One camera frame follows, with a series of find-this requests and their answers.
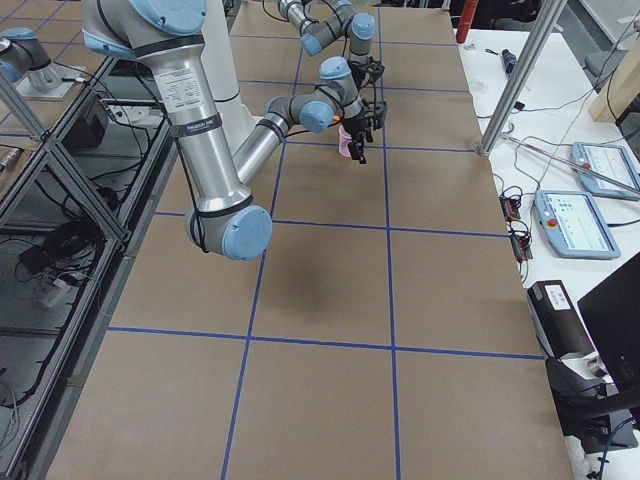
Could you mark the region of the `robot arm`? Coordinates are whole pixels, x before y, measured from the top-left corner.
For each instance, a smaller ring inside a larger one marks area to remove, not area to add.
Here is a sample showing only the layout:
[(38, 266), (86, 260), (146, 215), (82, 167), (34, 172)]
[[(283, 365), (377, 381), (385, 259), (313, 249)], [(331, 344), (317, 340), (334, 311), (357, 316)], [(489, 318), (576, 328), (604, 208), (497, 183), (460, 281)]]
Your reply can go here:
[(297, 30), (303, 50), (310, 57), (320, 54), (339, 40), (347, 43), (347, 61), (359, 66), (379, 64), (372, 55), (377, 22), (370, 13), (360, 11), (351, 1), (321, 1), (328, 16), (315, 18), (312, 1), (260, 1), (263, 12), (273, 20), (290, 24)]
[(306, 1), (277, 3), (307, 54), (339, 40), (349, 49), (321, 63), (312, 92), (275, 98), (260, 117), (241, 102), (221, 2), (94, 0), (81, 8), (90, 50), (151, 71), (190, 189), (186, 231), (204, 252), (247, 261), (267, 249), (272, 219), (250, 182), (287, 137), (341, 125), (350, 157), (363, 161), (383, 126), (385, 103), (360, 93), (384, 71), (371, 54), (376, 21), (349, 1), (332, 3), (323, 20)]

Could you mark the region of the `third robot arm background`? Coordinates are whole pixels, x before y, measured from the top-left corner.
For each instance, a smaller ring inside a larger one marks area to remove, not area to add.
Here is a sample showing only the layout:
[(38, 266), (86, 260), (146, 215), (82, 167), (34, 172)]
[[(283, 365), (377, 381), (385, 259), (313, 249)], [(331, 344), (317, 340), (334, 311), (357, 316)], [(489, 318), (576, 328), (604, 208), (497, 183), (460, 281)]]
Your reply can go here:
[(1, 74), (31, 100), (61, 100), (75, 82), (75, 71), (57, 65), (29, 28), (1, 32)]

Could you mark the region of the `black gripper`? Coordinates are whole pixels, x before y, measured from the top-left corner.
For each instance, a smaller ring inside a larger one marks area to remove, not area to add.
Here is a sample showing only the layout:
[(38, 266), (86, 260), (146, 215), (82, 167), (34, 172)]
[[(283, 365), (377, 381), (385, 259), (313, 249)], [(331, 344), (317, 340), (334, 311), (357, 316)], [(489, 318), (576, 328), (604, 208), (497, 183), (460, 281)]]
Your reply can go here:
[(374, 114), (369, 110), (363, 110), (358, 115), (346, 119), (346, 133), (352, 140), (348, 143), (349, 154), (361, 165), (367, 163), (363, 141), (373, 140), (373, 126)]

